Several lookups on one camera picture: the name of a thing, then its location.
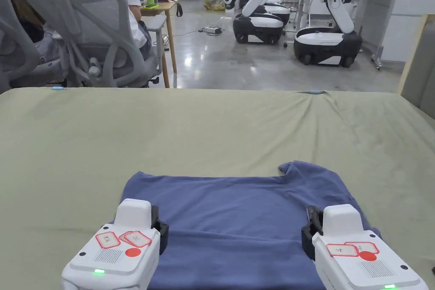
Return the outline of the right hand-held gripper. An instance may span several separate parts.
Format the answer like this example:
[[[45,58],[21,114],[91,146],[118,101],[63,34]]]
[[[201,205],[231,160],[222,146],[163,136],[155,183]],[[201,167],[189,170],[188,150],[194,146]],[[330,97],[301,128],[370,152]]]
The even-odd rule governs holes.
[[[426,290],[424,280],[350,204],[307,207],[302,248],[327,290]]]

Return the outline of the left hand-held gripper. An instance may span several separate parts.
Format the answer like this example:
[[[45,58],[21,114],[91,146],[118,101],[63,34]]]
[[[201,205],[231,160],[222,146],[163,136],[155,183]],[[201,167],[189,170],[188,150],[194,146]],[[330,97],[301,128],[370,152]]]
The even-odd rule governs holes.
[[[164,253],[169,226],[158,206],[123,200],[113,222],[103,225],[62,271],[65,290],[145,290]]]

